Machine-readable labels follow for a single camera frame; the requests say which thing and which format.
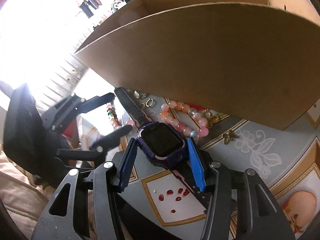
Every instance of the pomegranate seed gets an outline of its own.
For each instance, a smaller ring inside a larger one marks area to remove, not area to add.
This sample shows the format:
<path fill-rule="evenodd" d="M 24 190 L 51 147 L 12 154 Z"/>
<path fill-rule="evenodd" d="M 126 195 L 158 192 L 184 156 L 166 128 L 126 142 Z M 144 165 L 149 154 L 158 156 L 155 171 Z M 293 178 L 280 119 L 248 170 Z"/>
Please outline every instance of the pomegranate seed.
<path fill-rule="evenodd" d="M 183 195 L 186 196 L 190 193 L 190 191 L 186 188 L 186 190 L 184 191 Z"/>

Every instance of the metal screw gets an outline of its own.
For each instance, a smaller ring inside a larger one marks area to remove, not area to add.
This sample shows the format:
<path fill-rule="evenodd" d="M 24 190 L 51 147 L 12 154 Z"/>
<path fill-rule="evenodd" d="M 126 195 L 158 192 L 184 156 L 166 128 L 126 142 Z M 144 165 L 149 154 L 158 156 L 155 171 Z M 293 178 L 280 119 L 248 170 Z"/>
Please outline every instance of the metal screw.
<path fill-rule="evenodd" d="M 103 148 L 101 146 L 97 147 L 97 152 L 102 153 L 103 152 Z"/>
<path fill-rule="evenodd" d="M 247 173 L 248 173 L 248 175 L 253 176 L 256 174 L 256 171 L 254 169 L 248 169 Z"/>
<path fill-rule="evenodd" d="M 78 172 L 79 172 L 78 169 L 72 169 L 72 170 L 69 171 L 69 175 L 70 176 L 75 176 L 75 175 L 78 174 Z"/>
<path fill-rule="evenodd" d="M 103 164 L 103 167 L 105 167 L 106 169 L 111 168 L 112 166 L 113 166 L 113 163 L 112 163 L 112 162 L 105 162 L 105 163 Z"/>
<path fill-rule="evenodd" d="M 211 163 L 211 167 L 213 167 L 213 168 L 219 168 L 220 166 L 221 166 L 220 162 L 212 162 Z"/>

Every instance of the brown cardboard box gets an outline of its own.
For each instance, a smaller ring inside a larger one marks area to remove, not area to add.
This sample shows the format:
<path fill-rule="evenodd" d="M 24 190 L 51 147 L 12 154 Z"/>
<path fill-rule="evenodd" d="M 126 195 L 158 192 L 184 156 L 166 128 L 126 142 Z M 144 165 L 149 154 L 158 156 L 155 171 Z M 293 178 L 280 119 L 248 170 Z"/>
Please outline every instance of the brown cardboard box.
<path fill-rule="evenodd" d="M 116 87 L 282 130 L 320 97 L 320 27 L 268 4 L 320 22 L 307 0 L 134 0 L 77 55 Z"/>

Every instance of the watch face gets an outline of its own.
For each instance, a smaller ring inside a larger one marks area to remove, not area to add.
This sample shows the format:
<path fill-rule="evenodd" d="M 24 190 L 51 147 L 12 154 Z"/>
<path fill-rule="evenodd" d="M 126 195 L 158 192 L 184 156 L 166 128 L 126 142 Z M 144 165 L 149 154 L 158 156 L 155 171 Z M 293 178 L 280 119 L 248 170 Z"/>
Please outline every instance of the watch face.
<path fill-rule="evenodd" d="M 141 137 L 148 147 L 159 157 L 183 147 L 183 141 L 164 123 L 156 123 L 144 129 Z"/>

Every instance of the gold butterfly charm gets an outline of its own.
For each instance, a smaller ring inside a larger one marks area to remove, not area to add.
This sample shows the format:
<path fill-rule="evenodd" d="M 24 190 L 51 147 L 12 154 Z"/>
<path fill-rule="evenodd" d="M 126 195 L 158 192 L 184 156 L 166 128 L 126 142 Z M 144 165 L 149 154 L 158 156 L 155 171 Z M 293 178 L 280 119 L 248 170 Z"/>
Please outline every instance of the gold butterfly charm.
<path fill-rule="evenodd" d="M 229 130 L 228 133 L 222 134 L 222 137 L 224 138 L 224 144 L 228 144 L 229 141 L 232 141 L 233 139 L 239 138 L 239 136 L 237 136 L 237 135 L 233 132 L 233 130 Z"/>

